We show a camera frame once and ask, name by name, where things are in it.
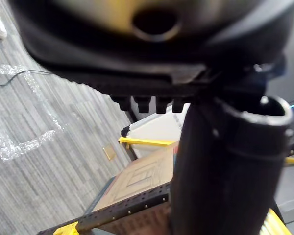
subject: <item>striped carpet floor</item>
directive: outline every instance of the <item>striped carpet floor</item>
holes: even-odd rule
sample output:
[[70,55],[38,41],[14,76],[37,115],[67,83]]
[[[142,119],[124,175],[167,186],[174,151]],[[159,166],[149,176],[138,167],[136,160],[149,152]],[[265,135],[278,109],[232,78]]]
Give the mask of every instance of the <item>striped carpet floor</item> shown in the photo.
[[[6,1],[1,16],[0,84],[43,70],[25,52]],[[1,87],[0,235],[33,235],[82,215],[130,161],[117,143],[129,123],[108,96],[55,75],[24,73]]]

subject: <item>black cylindrical pipe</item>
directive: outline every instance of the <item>black cylindrical pipe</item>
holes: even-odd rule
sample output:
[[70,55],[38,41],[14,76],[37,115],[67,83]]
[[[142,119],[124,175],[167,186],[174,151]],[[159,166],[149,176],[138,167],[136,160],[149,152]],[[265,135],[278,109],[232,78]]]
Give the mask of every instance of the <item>black cylindrical pipe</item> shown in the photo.
[[171,185],[174,235],[259,234],[288,152],[292,111],[279,98],[249,106],[190,106]]

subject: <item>cardboard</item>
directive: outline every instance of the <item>cardboard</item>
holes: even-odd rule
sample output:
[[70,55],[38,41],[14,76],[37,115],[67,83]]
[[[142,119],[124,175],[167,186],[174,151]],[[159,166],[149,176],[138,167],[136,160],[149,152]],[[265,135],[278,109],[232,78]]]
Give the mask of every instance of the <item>cardboard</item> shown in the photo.
[[93,211],[100,210],[146,190],[170,182],[174,149],[178,142],[131,162],[111,183]]

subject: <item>hole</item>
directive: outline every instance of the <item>hole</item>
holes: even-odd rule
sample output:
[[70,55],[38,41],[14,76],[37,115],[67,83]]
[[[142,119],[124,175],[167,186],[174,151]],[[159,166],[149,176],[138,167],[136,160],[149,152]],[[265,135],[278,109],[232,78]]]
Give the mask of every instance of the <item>hole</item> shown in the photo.
[[150,42],[172,38],[179,30],[175,12],[165,8],[152,8],[137,13],[133,18],[134,34]]

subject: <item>clear tape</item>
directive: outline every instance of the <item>clear tape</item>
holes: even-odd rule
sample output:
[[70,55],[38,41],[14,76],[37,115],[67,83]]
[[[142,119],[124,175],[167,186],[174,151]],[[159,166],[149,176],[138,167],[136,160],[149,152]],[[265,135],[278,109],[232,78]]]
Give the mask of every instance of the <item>clear tape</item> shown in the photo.
[[[0,64],[0,74],[5,75],[15,75],[18,72],[28,70],[25,66],[11,66]],[[46,111],[47,115],[51,118],[54,125],[54,129],[47,130],[40,136],[37,136],[29,141],[23,143],[14,143],[10,138],[7,128],[4,125],[0,117],[0,157],[3,161],[12,160],[17,158],[29,151],[39,148],[43,143],[47,141],[53,141],[54,135],[63,131],[64,128],[57,121],[54,110],[46,103],[46,99],[43,96],[43,93],[40,90],[39,84],[35,79],[26,72],[20,74],[21,79],[25,79],[32,92],[37,96],[38,100],[43,104],[43,108]]]

